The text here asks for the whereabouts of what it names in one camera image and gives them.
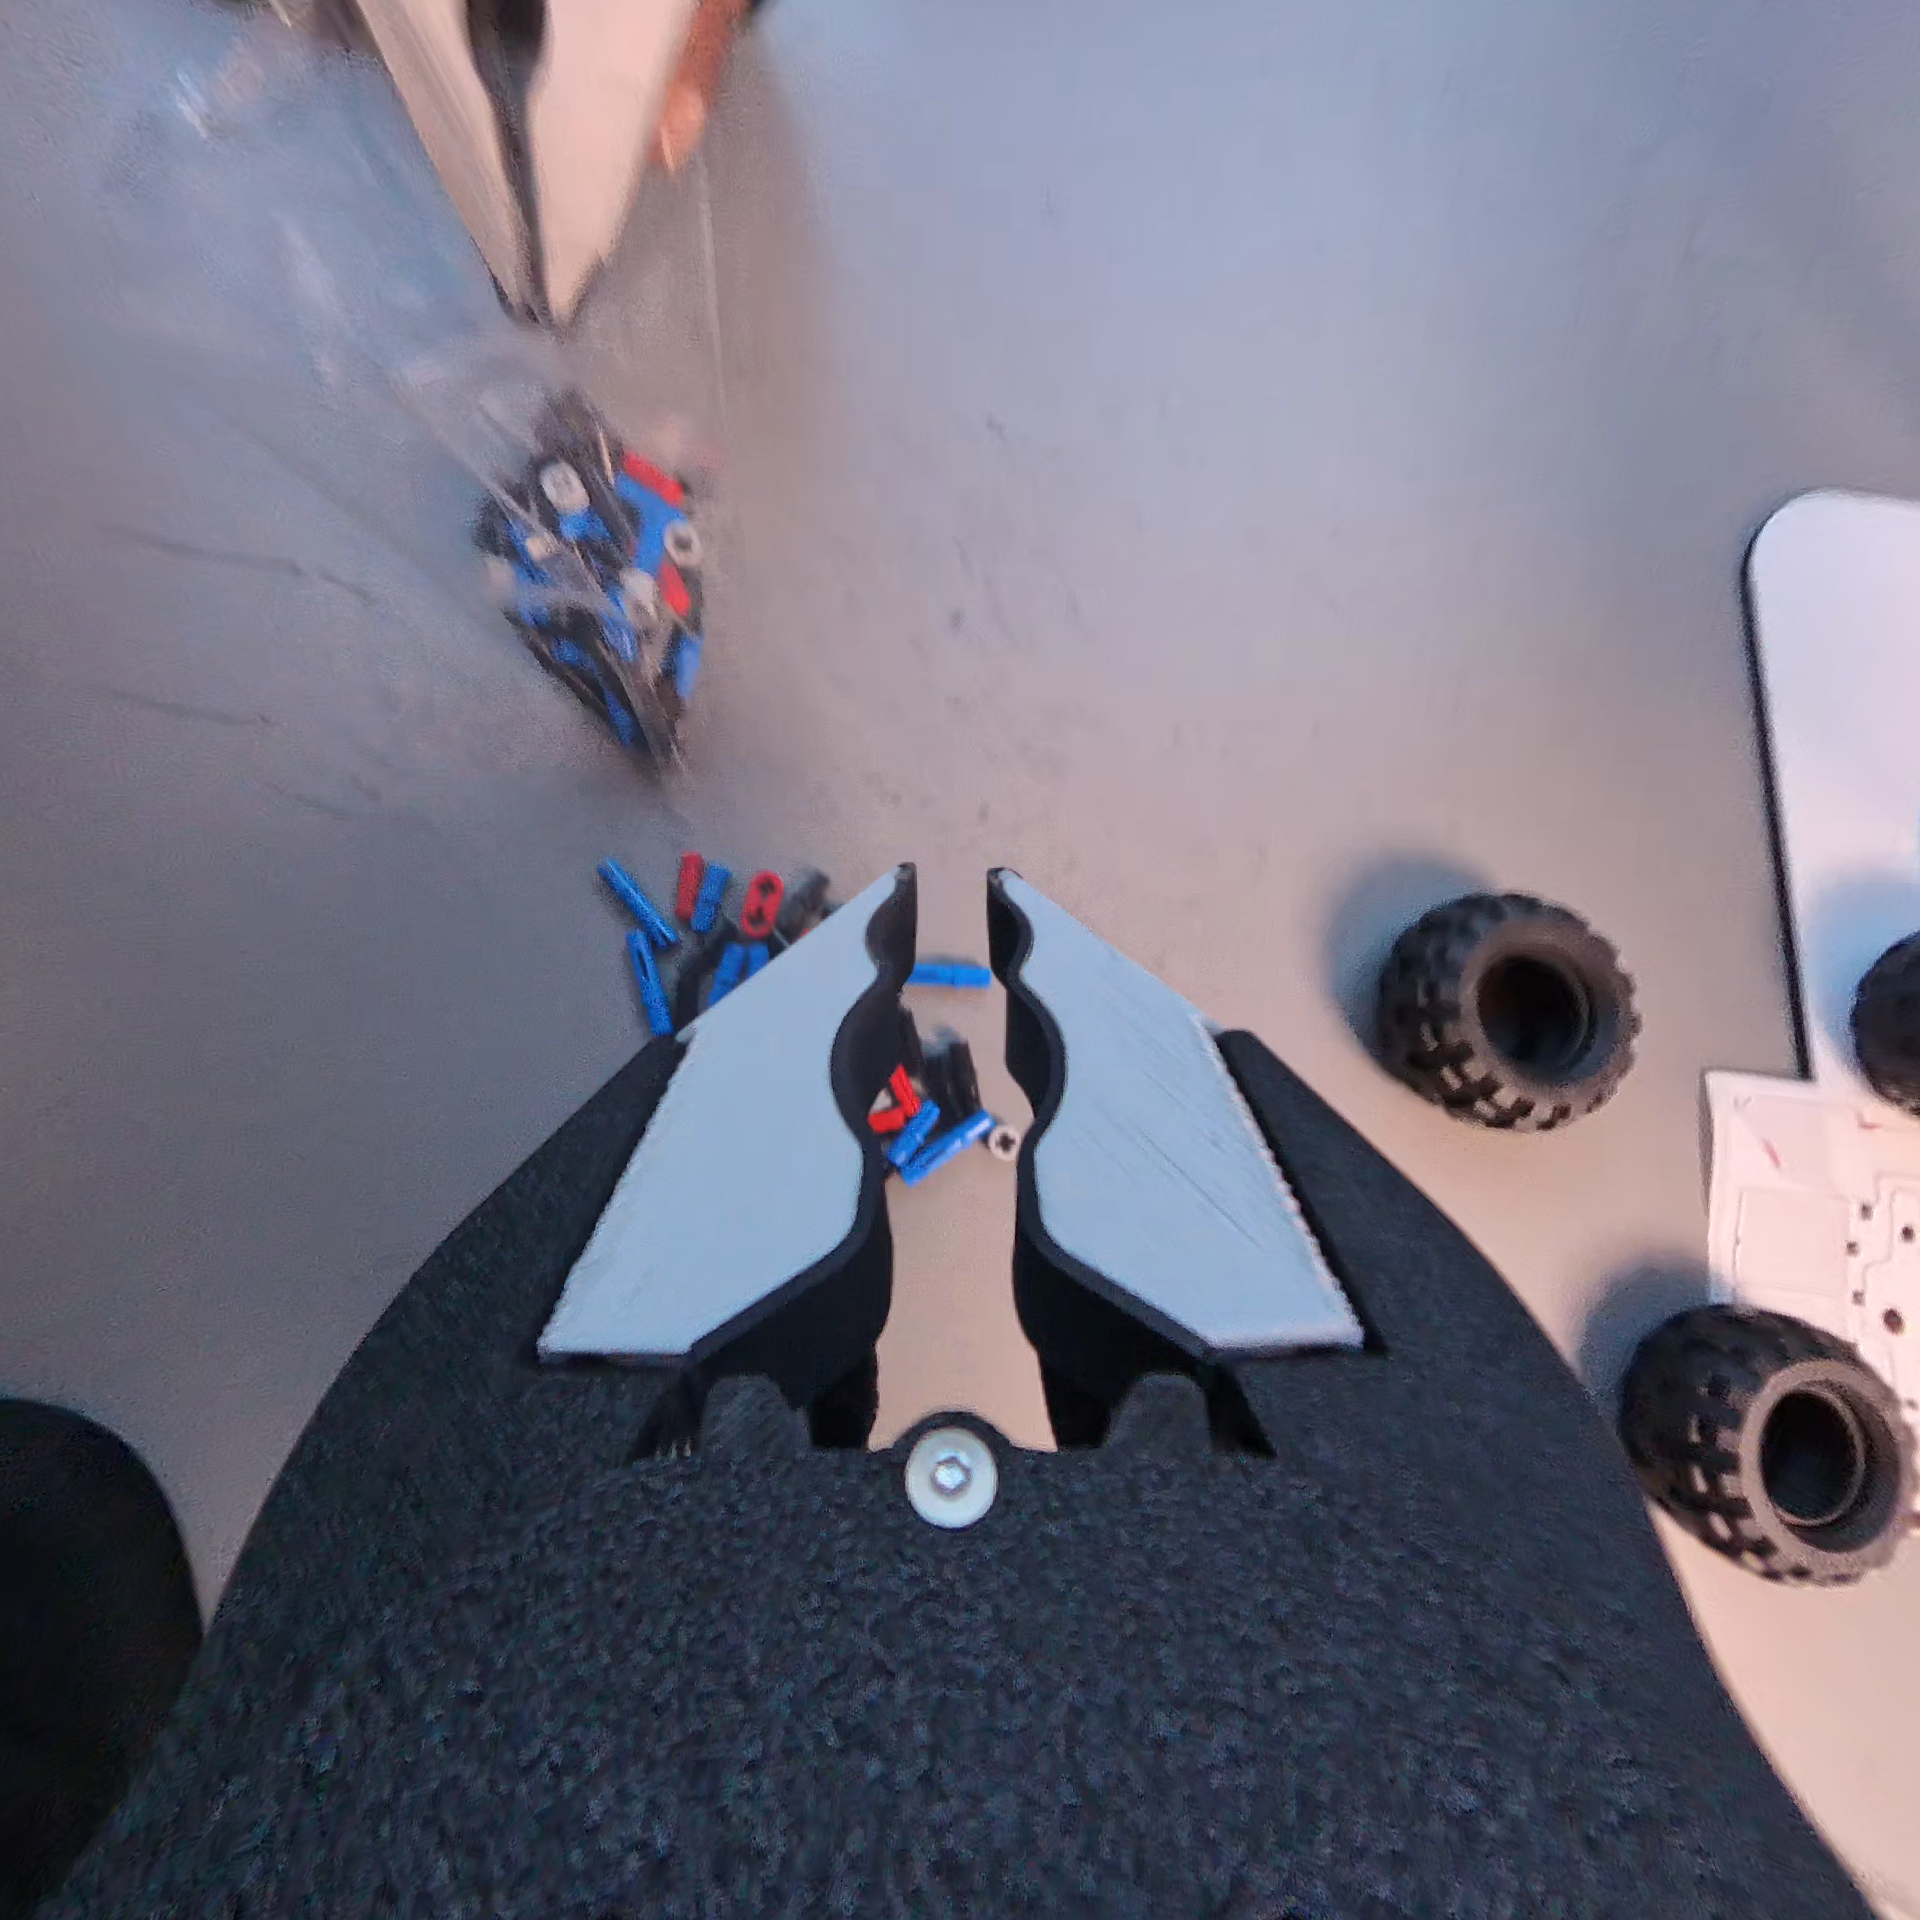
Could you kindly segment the grey desk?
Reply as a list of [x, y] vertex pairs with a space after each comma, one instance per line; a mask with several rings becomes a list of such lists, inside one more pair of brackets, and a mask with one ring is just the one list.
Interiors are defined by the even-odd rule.
[[[1894, 5], [774, 5], [709, 144], [689, 751], [524, 658], [470, 491], [180, 198], [157, 5], [5, 5], [5, 1398], [162, 1486], [203, 1653], [46, 1915], [1874, 1915], [1915, 1552], [1776, 1591], [1609, 1401], [1791, 1056], [1735, 568], [1915, 488]], [[884, 1182], [876, 1434], [537, 1339], [663, 1092], [594, 879], [1026, 876], [1195, 1002], [1360, 1355], [1054, 1447], [1020, 1175]], [[1570, 907], [1542, 1136], [1375, 1056]]]

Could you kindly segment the large pile of toy pins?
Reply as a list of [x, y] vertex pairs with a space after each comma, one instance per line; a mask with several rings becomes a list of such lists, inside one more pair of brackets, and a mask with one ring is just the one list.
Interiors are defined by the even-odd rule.
[[[733, 876], [699, 851], [681, 856], [671, 902], [614, 858], [594, 874], [627, 915], [627, 964], [655, 1038], [689, 1028], [838, 910], [817, 869]], [[951, 1028], [923, 1033], [910, 1005], [900, 1008], [897, 1033], [894, 1064], [866, 1116], [889, 1172], [920, 1185], [974, 1146], [1018, 1159], [1020, 1128], [984, 1105], [969, 1041]]]

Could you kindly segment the white desk lamp stand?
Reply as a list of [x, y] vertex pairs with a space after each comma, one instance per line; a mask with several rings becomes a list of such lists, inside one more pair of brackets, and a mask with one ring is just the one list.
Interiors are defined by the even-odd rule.
[[1853, 1038], [1863, 974], [1917, 923], [1917, 506], [1791, 496], [1743, 560], [1802, 1069], [1887, 1113]]

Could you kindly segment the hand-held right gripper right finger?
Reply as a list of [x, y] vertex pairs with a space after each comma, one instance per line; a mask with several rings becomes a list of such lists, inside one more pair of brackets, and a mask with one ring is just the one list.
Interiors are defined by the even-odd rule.
[[1008, 1013], [1038, 1031], [1036, 1252], [1190, 1357], [1360, 1352], [1221, 1028], [1026, 876], [990, 874], [990, 910]]

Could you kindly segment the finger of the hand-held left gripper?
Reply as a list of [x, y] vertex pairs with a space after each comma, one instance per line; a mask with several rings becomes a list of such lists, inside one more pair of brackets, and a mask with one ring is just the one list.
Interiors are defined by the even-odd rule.
[[535, 321], [527, 224], [465, 3], [357, 3], [378, 59], [504, 308]]
[[537, 290], [571, 324], [635, 200], [697, 3], [545, 3], [522, 105]]

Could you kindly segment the white sticker sheet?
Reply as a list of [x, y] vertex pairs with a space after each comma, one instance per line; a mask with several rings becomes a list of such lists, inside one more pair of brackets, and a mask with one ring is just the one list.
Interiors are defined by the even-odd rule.
[[1917, 1123], [1853, 1090], [1707, 1072], [1712, 1303], [1845, 1339], [1917, 1411]]

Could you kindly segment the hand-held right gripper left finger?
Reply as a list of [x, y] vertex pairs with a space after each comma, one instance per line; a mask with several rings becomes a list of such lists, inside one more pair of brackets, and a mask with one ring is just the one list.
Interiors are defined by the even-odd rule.
[[915, 866], [894, 866], [691, 1023], [540, 1331], [545, 1362], [866, 1360], [892, 1303], [869, 1110], [902, 1062], [915, 933]]

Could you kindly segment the clear plastic bag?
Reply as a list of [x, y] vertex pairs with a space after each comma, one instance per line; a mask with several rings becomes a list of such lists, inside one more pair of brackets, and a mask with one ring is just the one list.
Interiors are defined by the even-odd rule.
[[[532, 267], [522, 105], [540, 57], [542, 8], [468, 5]], [[203, 218], [218, 208], [236, 226], [242, 188], [257, 193], [247, 275], [262, 280], [260, 303], [283, 308], [314, 388], [391, 409], [429, 458], [465, 481], [473, 568], [517, 645], [470, 540], [473, 514], [483, 483], [532, 445], [542, 398], [578, 391], [625, 442], [699, 481], [707, 648], [712, 576], [725, 553], [730, 414], [707, 152], [735, 57], [763, 5], [733, 49], [686, 167], [663, 172], [650, 152], [627, 224], [571, 324], [553, 324], [542, 301], [535, 321], [504, 308], [357, 5], [154, 10], [172, 28], [208, 36], [203, 51], [180, 57], [167, 100], [167, 134], [182, 147], [182, 203]]]

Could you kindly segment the person's left hand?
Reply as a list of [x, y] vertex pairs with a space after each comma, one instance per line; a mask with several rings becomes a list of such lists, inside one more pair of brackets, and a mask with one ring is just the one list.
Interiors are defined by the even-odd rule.
[[699, 149], [733, 49], [756, 13], [758, 3], [694, 5], [658, 111], [655, 159], [663, 172], [681, 172]]

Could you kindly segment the black toy tyre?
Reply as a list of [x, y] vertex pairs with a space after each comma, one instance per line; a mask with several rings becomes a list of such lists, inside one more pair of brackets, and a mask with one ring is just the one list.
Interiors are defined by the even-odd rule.
[[1619, 1439], [1645, 1496], [1758, 1578], [1851, 1586], [1907, 1537], [1907, 1416], [1856, 1347], [1797, 1316], [1668, 1316], [1622, 1378]]
[[1869, 964], [1848, 1015], [1861, 1082], [1889, 1108], [1917, 1116], [1917, 933]]
[[1450, 1118], [1542, 1136], [1606, 1105], [1637, 1059], [1637, 987], [1570, 907], [1470, 892], [1388, 948], [1375, 1056]]

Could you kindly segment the small cluster of toy pins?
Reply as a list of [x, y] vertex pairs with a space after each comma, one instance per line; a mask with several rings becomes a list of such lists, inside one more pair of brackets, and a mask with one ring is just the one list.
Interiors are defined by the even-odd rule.
[[704, 668], [704, 491], [617, 434], [578, 391], [483, 483], [470, 540], [527, 653], [653, 763], [681, 756]]

